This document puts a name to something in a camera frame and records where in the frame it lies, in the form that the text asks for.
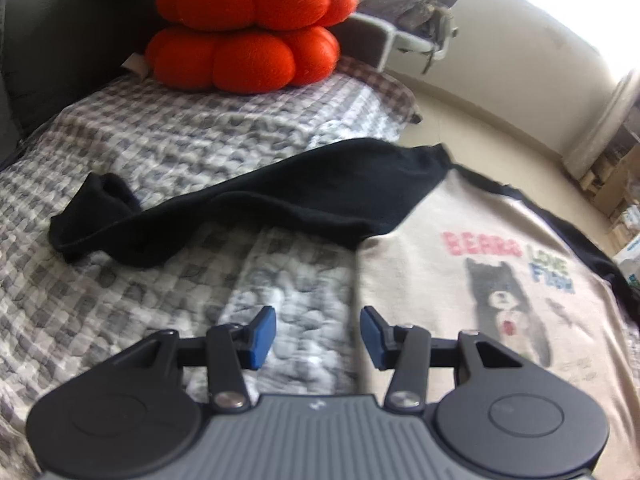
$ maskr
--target gray gripper base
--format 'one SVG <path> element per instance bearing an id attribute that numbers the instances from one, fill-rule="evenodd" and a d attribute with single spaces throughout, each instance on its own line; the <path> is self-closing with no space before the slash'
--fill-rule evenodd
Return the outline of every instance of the gray gripper base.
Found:
<path id="1" fill-rule="evenodd" d="M 135 480 L 481 478 L 442 452 L 417 417 L 387 413 L 373 396 L 262 396 L 249 412 L 211 419 L 185 455 Z"/>

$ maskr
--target tiled floor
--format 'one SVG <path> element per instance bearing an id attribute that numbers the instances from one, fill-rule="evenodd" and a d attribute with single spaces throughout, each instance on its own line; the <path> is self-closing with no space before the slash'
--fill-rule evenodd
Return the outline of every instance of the tiled floor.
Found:
<path id="1" fill-rule="evenodd" d="M 581 194 L 558 165 L 510 134 L 416 91 L 424 119 L 402 133 L 404 146 L 444 143 L 453 159 L 517 187 L 542 207 L 573 223 L 609 256 L 609 221 Z"/>

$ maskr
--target curtain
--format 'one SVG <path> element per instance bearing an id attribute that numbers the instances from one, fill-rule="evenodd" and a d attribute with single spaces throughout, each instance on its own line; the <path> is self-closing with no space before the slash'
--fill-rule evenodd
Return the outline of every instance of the curtain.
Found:
<path id="1" fill-rule="evenodd" d="M 581 179 L 607 147 L 640 93 L 640 69 L 623 77 L 593 127 L 562 158 L 572 177 Z"/>

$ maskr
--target quilted bedspread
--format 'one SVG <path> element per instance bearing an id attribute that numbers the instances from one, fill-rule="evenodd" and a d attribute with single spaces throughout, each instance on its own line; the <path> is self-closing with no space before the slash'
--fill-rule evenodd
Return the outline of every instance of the quilted bedspread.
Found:
<path id="1" fill-rule="evenodd" d="M 182 336 L 273 305 L 278 333 L 258 392 L 354 391 L 354 254 L 251 218 L 211 223 L 164 266 L 97 253 L 68 265 L 47 241 L 87 173 L 113 172 L 147 208 L 305 150 L 353 137 L 396 140 L 415 114 L 407 88 L 351 59 L 327 80 L 258 96 L 169 91 L 123 76 L 67 107 L 0 173 L 0 478 L 34 478 L 24 437 L 50 389 L 161 328 Z M 186 375 L 202 398 L 202 370 Z"/>

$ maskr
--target white wall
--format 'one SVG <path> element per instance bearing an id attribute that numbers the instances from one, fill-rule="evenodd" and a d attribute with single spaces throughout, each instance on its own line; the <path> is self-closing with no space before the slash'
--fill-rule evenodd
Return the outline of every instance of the white wall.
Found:
<path id="1" fill-rule="evenodd" d="M 602 56 L 526 0 L 458 0 L 453 10 L 460 33 L 426 76 L 420 76 L 426 58 L 419 54 L 396 51 L 388 67 L 422 78 L 563 154 L 617 83 Z M 603 23 L 593 26 L 615 34 Z"/>

